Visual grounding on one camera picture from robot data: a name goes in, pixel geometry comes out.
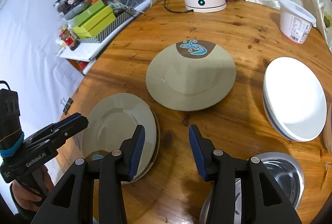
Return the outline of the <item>person's left hand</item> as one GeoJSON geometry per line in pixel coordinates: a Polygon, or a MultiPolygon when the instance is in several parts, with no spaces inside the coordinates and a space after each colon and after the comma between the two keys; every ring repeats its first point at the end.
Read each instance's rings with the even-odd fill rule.
{"type": "MultiPolygon", "coordinates": [[[[47,190],[50,192],[53,190],[54,184],[48,173],[48,169],[45,165],[43,165],[40,169],[42,171],[44,184],[47,190]]],[[[38,211],[39,207],[36,205],[36,203],[42,200],[41,197],[33,194],[32,191],[26,190],[16,180],[12,182],[12,193],[18,205],[23,209],[34,212],[38,211]]]]}

